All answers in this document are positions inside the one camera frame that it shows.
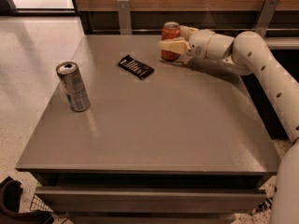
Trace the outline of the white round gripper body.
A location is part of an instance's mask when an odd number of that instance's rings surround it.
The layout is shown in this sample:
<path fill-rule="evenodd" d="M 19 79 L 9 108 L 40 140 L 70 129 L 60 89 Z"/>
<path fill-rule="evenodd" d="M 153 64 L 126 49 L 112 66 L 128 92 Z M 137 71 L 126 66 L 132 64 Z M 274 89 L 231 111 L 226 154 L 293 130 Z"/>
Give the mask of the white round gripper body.
<path fill-rule="evenodd" d="M 222 60 L 232 53 L 234 38 L 208 29 L 198 30 L 189 38 L 189 53 L 201 60 Z"/>

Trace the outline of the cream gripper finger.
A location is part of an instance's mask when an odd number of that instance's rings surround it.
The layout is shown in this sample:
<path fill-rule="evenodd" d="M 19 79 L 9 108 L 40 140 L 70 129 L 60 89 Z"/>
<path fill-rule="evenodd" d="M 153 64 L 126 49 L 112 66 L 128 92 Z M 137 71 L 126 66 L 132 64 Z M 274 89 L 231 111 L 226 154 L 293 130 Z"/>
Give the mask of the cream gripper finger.
<path fill-rule="evenodd" d="M 161 40 L 158 43 L 158 46 L 161 50 L 170 51 L 177 54 L 185 54 L 191 49 L 188 42 L 185 40 Z"/>
<path fill-rule="evenodd" d="M 197 31 L 198 29 L 194 27 L 189 27 L 185 25 L 180 26 L 180 34 L 186 41 L 188 41 L 190 39 L 190 36 Z"/>

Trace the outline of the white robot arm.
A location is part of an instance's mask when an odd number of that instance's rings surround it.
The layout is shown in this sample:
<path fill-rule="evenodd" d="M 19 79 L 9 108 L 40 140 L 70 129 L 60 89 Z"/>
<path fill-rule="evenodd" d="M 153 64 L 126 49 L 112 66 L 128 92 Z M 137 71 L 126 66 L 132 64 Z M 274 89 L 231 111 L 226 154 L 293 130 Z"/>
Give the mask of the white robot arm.
<path fill-rule="evenodd" d="M 161 40 L 160 49 L 214 61 L 233 73 L 257 77 L 292 142 L 278 167 L 270 224 L 299 224 L 299 83 L 255 32 L 232 37 L 188 26 L 180 31 L 179 37 Z"/>

